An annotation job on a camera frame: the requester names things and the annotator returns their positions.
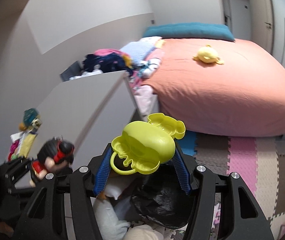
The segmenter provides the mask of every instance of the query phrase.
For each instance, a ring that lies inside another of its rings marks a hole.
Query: metal bolt
[[[46,179],[52,179],[54,177],[54,175],[52,173],[48,173],[46,175]]]
[[[234,178],[234,179],[239,179],[240,175],[237,173],[237,172],[233,172],[231,174],[231,176]]]
[[[88,171],[88,167],[87,167],[87,166],[82,166],[82,167],[79,168],[79,171],[80,171],[81,173],[85,173],[85,172]]]
[[[199,165],[199,166],[197,166],[197,170],[200,172],[204,172],[206,170],[206,167],[203,165]]]

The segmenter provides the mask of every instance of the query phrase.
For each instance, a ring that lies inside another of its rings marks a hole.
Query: yellow plush toy
[[[213,49],[210,45],[199,49],[197,56],[193,57],[193,60],[201,60],[205,63],[217,63],[223,65],[225,62],[218,57],[218,52]]]

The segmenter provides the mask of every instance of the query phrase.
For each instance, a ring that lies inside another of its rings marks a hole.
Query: black plastic bag
[[[154,173],[143,176],[132,193],[131,203],[143,218],[178,229],[188,223],[194,198],[181,189],[174,166],[163,164]]]

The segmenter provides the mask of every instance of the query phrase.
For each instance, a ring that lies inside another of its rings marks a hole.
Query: orange bed sheet
[[[193,61],[210,44],[224,65]],[[285,69],[251,41],[167,39],[164,59],[143,82],[163,113],[191,131],[242,137],[285,134]]]

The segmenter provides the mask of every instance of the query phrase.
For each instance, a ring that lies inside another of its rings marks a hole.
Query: colorful toy
[[[19,124],[20,132],[10,136],[12,145],[10,147],[8,161],[21,156],[27,158],[41,124],[39,113],[35,108],[24,111],[23,122]]]
[[[193,57],[193,60],[205,63],[217,63],[219,65],[223,65],[225,62],[218,57],[218,52],[213,49],[210,45],[206,45],[206,47],[202,47],[199,49],[197,56]]]
[[[67,175],[73,170],[69,165],[74,160],[74,145],[62,138],[53,138],[44,143],[37,154],[37,160],[33,160],[30,169],[30,185],[35,186],[48,173]]]
[[[173,139],[183,138],[186,130],[184,123],[161,113],[149,115],[148,120],[148,123],[135,121],[127,124],[122,135],[113,139],[114,153],[110,158],[110,165],[118,174],[151,174],[161,163],[166,163],[174,156]],[[125,159],[125,167],[131,163],[132,169],[118,169],[114,163],[116,155]]]

